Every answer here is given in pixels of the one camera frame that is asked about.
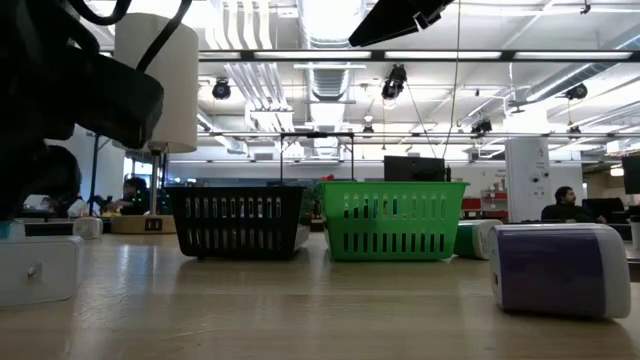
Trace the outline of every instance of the black basket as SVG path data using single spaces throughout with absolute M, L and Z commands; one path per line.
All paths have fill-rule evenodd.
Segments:
M 287 259 L 307 240 L 302 187 L 167 188 L 186 256 Z

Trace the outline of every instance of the computer monitor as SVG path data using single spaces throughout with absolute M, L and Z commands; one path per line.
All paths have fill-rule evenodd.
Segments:
M 640 194 L 640 156 L 624 156 L 624 190 L 627 194 Z
M 384 157 L 384 181 L 445 181 L 444 159 Z

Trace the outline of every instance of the white box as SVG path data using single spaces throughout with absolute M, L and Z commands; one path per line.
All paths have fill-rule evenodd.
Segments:
M 72 297 L 80 280 L 80 237 L 0 240 L 0 306 Z

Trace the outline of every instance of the desk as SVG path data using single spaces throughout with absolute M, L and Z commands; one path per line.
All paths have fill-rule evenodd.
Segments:
M 45 359 L 638 359 L 630 318 L 513 316 L 488 263 L 197 262 L 174 235 L 87 241 L 75 298 L 0 309 L 0 353 Z

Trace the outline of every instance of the purple and white device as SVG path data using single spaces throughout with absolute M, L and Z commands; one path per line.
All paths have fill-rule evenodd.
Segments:
M 625 318 L 629 266 L 620 235 L 598 224 L 495 226 L 491 283 L 505 311 Z

